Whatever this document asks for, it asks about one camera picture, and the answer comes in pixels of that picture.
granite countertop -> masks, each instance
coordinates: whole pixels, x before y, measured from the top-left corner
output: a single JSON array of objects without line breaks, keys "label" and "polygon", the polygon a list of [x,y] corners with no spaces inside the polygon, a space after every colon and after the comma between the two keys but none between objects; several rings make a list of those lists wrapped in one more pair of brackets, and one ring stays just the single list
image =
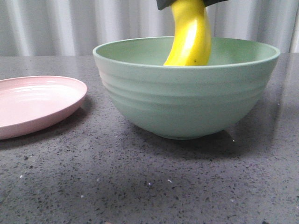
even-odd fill
[{"label": "granite countertop", "polygon": [[0,79],[58,75],[89,88],[67,119],[0,140],[0,223],[298,224],[298,70],[299,54],[282,54],[245,118],[179,141],[125,120],[92,56],[0,57]]}]

curtain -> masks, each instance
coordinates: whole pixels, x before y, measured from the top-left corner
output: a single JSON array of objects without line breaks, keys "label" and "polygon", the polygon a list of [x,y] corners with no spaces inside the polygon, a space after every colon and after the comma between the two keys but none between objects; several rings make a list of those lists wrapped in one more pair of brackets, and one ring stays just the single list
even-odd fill
[{"label": "curtain", "polygon": [[[228,0],[207,7],[214,36],[299,52],[299,0]],[[0,0],[0,56],[91,55],[99,44],[174,34],[156,0]]]}]

white curtain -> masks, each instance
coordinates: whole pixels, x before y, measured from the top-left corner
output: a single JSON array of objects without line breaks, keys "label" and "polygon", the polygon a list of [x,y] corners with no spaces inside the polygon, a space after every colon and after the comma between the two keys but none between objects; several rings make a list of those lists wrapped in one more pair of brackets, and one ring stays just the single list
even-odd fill
[{"label": "white curtain", "polygon": [[[214,36],[299,52],[299,0],[228,0],[209,6]],[[99,44],[174,34],[156,0],[0,0],[0,56],[91,55]]]}]

black object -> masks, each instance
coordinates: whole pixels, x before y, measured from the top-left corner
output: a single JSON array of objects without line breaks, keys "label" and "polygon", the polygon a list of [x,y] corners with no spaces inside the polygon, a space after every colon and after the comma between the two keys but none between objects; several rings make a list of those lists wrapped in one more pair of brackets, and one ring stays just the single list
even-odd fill
[{"label": "black object", "polygon": [[[157,0],[157,6],[159,10],[162,10],[168,6],[170,6],[173,2],[176,0]],[[204,3],[207,6],[210,6],[212,4],[221,2],[221,1],[227,1],[227,0],[204,0]]]}]

bowl rim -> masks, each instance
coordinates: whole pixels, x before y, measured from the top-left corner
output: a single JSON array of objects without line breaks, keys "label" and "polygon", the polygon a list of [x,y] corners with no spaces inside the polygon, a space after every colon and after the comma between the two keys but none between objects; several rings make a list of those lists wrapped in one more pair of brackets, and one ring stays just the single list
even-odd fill
[{"label": "bowl rim", "polygon": [[257,41],[249,41],[249,40],[244,40],[244,39],[226,38],[226,37],[212,37],[212,38],[215,38],[215,39],[228,39],[228,40],[235,40],[235,41],[255,42],[255,43],[258,43],[258,44],[261,44],[261,45],[264,45],[268,48],[273,49],[275,51],[275,54],[268,57],[268,58],[265,58],[265,59],[250,61],[250,62],[243,62],[243,63],[219,64],[219,65],[165,66],[165,65],[152,65],[152,64],[123,62],[123,61],[120,61],[120,60],[115,60],[115,59],[111,59],[111,58],[101,56],[97,53],[97,50],[99,48],[102,48],[102,47],[110,45],[110,44],[115,44],[115,43],[120,43],[120,42],[136,41],[136,40],[160,39],[160,38],[173,38],[173,36],[141,37],[141,38],[131,38],[131,39],[124,39],[124,40],[118,40],[118,41],[113,41],[113,42],[107,42],[107,43],[104,43],[104,44],[101,44],[101,45],[98,45],[97,47],[95,47],[93,49],[93,56],[98,57],[98,58],[103,59],[103,60],[106,60],[106,61],[110,61],[112,63],[123,64],[123,65],[126,65],[126,66],[168,69],[168,70],[169,69],[170,70],[171,69],[193,70],[193,69],[231,68],[231,67],[255,65],[255,64],[260,64],[260,63],[264,63],[264,62],[268,62],[268,61],[271,61],[273,59],[276,59],[281,54],[281,51],[277,47],[274,47],[270,44],[257,42]]}]

